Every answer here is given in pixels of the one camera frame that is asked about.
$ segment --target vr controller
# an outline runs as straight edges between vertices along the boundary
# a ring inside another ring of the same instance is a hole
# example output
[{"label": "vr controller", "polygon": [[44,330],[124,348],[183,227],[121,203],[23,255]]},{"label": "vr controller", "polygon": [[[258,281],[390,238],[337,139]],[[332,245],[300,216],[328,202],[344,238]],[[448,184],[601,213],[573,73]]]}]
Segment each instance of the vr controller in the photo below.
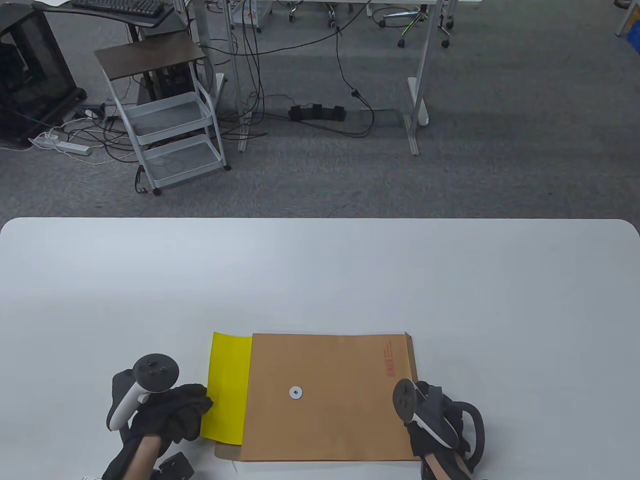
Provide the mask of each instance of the vr controller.
[{"label": "vr controller", "polygon": [[111,431],[128,426],[129,419],[147,401],[150,394],[169,390],[178,380],[180,369],[175,360],[162,353],[140,358],[132,369],[113,376],[113,403],[107,414],[107,428]]}]

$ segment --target white power strip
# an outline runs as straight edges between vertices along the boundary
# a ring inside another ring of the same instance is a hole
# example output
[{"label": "white power strip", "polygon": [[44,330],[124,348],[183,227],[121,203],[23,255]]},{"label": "white power strip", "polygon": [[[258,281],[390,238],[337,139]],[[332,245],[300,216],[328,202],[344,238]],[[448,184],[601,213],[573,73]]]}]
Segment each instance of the white power strip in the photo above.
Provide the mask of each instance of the white power strip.
[{"label": "white power strip", "polygon": [[60,152],[67,152],[75,155],[87,156],[91,152],[90,148],[86,145],[80,145],[78,143],[71,143],[68,141],[58,141],[58,135],[47,135],[36,138],[33,140],[38,147],[46,148],[47,150],[59,150]]}]

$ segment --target white table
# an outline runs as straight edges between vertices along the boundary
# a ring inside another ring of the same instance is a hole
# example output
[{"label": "white table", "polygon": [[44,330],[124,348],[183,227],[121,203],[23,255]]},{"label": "white table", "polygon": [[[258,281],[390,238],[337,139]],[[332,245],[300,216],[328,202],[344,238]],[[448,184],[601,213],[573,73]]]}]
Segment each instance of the white table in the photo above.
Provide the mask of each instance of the white table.
[{"label": "white table", "polygon": [[[407,83],[409,86],[409,92],[411,94],[411,99],[413,102],[413,109],[410,115],[403,115],[404,126],[406,129],[407,137],[409,140],[409,148],[413,155],[418,155],[420,152],[418,150],[418,144],[415,139],[415,133],[418,125],[423,127],[427,126],[429,123],[429,114],[427,112],[426,105],[424,103],[424,94],[427,89],[427,78],[429,75],[429,63],[431,61],[431,50],[433,50],[433,44],[435,43],[436,34],[438,31],[438,24],[440,20],[440,12],[443,12],[446,16],[446,19],[453,21],[455,12],[457,10],[457,6],[459,2],[462,3],[479,3],[482,0],[449,0],[447,3],[446,10],[443,10],[444,0],[385,0],[385,4],[389,5],[434,5],[432,9],[432,13],[429,15],[429,22],[427,27],[427,35],[424,41],[424,47],[422,49],[422,55],[420,56],[420,62],[418,65],[418,71],[415,77],[408,77]],[[305,0],[304,3],[326,3],[326,0]],[[193,0],[193,15],[196,20],[196,27],[198,30],[198,38],[202,45],[206,48],[206,52],[208,55],[212,54],[210,49],[210,45],[206,42],[209,41],[209,29],[207,27],[206,15],[207,9],[205,7],[204,0]],[[331,3],[355,3],[355,4],[366,4],[367,14],[371,16],[370,5],[371,3],[381,3],[381,0],[376,1],[367,1],[367,0],[332,0]],[[230,23],[230,15],[229,15],[229,7],[226,2],[222,2],[223,6],[223,16],[225,18],[225,27],[227,30],[227,44],[229,51],[234,51],[234,43],[231,35],[231,23]],[[358,13],[358,7],[355,9],[354,15]],[[349,35],[349,31],[345,30],[345,35]],[[232,72],[234,76],[235,82],[235,91],[236,91],[236,108],[238,110],[238,115],[243,119],[245,125],[240,128],[239,132],[241,134],[240,141],[238,143],[238,151],[244,152],[246,148],[246,140],[249,135],[250,126],[249,121],[251,119],[251,112],[245,111],[244,107],[242,107],[242,96],[240,93],[240,83],[239,83],[239,74],[237,69],[236,57],[231,55],[231,66]],[[212,56],[210,56],[211,64],[214,64],[214,60]]]},{"label": "white table", "polygon": [[[2,477],[99,476],[111,376],[206,382],[214,330],[413,335],[486,424],[477,479],[635,478],[640,240],[616,220],[19,219],[0,234]],[[236,463],[194,480],[419,480],[415,463]]]}]

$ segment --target desk leg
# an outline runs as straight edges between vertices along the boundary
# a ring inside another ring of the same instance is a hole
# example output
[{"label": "desk leg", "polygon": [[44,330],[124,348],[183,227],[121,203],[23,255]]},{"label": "desk leg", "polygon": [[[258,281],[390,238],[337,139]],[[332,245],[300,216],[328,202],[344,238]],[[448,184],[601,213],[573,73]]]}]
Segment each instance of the desk leg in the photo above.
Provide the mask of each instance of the desk leg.
[{"label": "desk leg", "polygon": [[207,22],[207,7],[204,3],[204,0],[193,0],[193,16],[196,20],[196,29],[198,31],[198,41],[200,42],[200,46],[202,47],[202,51],[207,56],[208,62],[210,65],[207,68],[205,65],[205,84],[206,85],[214,85],[213,78],[215,78],[215,92],[209,92],[213,100],[213,107],[215,108],[218,105],[218,99],[220,98],[220,92],[222,91],[222,86],[225,82],[225,75],[223,73],[216,73],[216,61],[213,58],[213,50],[211,50],[211,35],[209,34],[209,23]]},{"label": "desk leg", "polygon": [[418,127],[418,122],[421,126],[425,127],[429,123],[429,114],[427,113],[427,107],[424,105],[424,93],[427,88],[427,77],[429,76],[429,63],[431,62],[431,54],[429,52],[429,46],[433,45],[436,40],[436,34],[438,33],[438,23],[440,22],[440,12],[442,11],[442,1],[437,0],[435,8],[432,12],[437,12],[436,15],[429,15],[429,26],[427,28],[427,38],[424,41],[424,48],[422,50],[422,58],[420,59],[420,67],[418,68],[417,77],[409,77],[407,83],[409,84],[409,92],[413,101],[413,111],[411,115],[404,116],[404,126],[406,127],[406,133],[409,137],[409,147],[413,155],[418,155],[418,144],[415,141],[415,131]]},{"label": "desk leg", "polygon": [[451,30],[453,28],[455,18],[456,18],[456,7],[458,6],[458,0],[449,0],[449,4],[447,5],[447,29]]},{"label": "desk leg", "polygon": [[[229,51],[234,51],[234,41],[231,37],[231,15],[229,13],[229,5],[227,0],[222,0],[222,16],[225,18],[225,27],[227,29],[227,42]],[[249,137],[249,128],[251,121],[251,111],[244,112],[242,105],[242,92],[240,91],[240,77],[238,75],[238,66],[236,62],[236,56],[231,55],[231,69],[234,73],[234,81],[236,83],[236,109],[238,112],[238,121],[242,125],[240,127],[240,140],[238,141],[238,152],[244,152],[246,150],[246,142]]]},{"label": "desk leg", "polygon": [[636,8],[640,8],[640,0],[634,0],[632,4],[629,5],[629,8],[627,9],[627,12],[625,14],[625,18],[622,19],[620,27],[618,28],[618,30],[616,30],[616,35],[621,36],[624,33],[627,28],[627,24],[629,23],[629,18],[631,18],[631,15]]},{"label": "desk leg", "polygon": [[[129,28],[129,33],[131,34],[131,40],[133,42],[139,42],[140,37],[138,36],[138,30],[136,30],[136,26],[128,23],[127,28]],[[149,72],[144,72],[142,74],[142,78],[145,79],[145,88],[147,89],[147,93],[149,94],[149,100],[155,102],[157,100],[156,91],[154,90],[154,83],[151,81],[151,75]]]}]

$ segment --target black glove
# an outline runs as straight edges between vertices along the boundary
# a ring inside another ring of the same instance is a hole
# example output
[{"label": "black glove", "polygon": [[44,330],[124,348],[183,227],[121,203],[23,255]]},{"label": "black glove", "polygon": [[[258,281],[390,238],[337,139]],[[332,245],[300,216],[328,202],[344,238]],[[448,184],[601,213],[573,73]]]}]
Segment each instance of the black glove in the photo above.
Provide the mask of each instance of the black glove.
[{"label": "black glove", "polygon": [[207,389],[197,383],[149,395],[147,402],[138,407],[131,428],[121,431],[122,450],[109,464],[102,480],[120,480],[124,476],[145,435],[160,436],[162,444],[158,457],[164,455],[171,442],[177,444],[183,438],[198,438],[202,415],[212,405]]}]

